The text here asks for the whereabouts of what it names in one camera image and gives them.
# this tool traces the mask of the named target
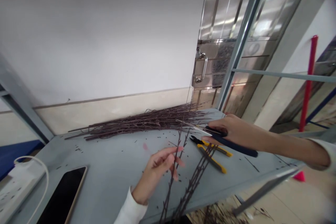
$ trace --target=charging cable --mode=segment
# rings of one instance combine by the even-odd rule
[[[45,190],[44,190],[44,193],[43,193],[43,196],[40,200],[40,202],[38,203],[35,211],[33,212],[32,216],[30,217],[29,221],[27,222],[27,224],[29,224],[29,222],[32,220],[33,216],[35,215],[37,209],[39,208],[39,206],[41,205],[41,202],[42,200],[44,199],[44,196],[46,195],[46,192],[47,192],[47,189],[48,189],[48,185],[49,185],[49,172],[48,172],[48,168],[47,166],[40,160],[38,159],[37,157],[34,157],[34,156],[21,156],[21,157],[18,157],[14,160],[14,164],[19,164],[18,160],[21,159],[21,158],[31,158],[31,159],[34,159],[35,161],[37,161],[38,163],[40,163],[42,165],[42,167],[45,169],[45,173],[47,175],[47,184],[45,186]]]

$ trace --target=white sleeve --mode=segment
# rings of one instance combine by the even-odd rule
[[[330,157],[330,165],[328,167],[318,165],[314,166],[308,165],[308,166],[315,170],[321,170],[336,175],[336,145],[318,139],[309,138],[309,140],[314,141],[315,143],[319,144],[326,150],[326,152],[329,154]]]
[[[114,224],[138,224],[144,217],[147,207],[148,206],[138,204],[134,200],[131,194],[131,188],[129,188],[124,205],[120,209]]]

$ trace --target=door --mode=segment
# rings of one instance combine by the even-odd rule
[[[249,0],[204,0],[192,100],[215,107]],[[300,0],[262,0],[239,68],[265,70]],[[224,112],[241,117],[261,75],[236,73]]]

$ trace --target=wall baseboard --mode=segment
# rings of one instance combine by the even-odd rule
[[[163,109],[191,101],[193,87],[143,93],[83,103],[36,108],[37,114],[55,135],[90,124],[133,116],[146,109]],[[37,139],[14,114],[0,114],[0,146]]]

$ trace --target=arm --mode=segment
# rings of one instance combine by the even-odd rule
[[[170,170],[173,178],[176,181],[179,179],[174,164],[176,162],[184,166],[184,162],[179,157],[175,159],[173,153],[182,150],[182,146],[165,148],[150,157],[135,189],[132,192],[131,188],[128,189],[125,203],[114,224],[138,224],[140,222],[147,211],[148,199],[153,194],[162,175]]]
[[[298,159],[311,166],[329,167],[336,153],[333,144],[272,133],[231,114],[223,119],[209,122],[209,126],[227,132],[226,139],[236,144],[256,151]],[[220,145],[212,137],[204,136],[202,139]]]

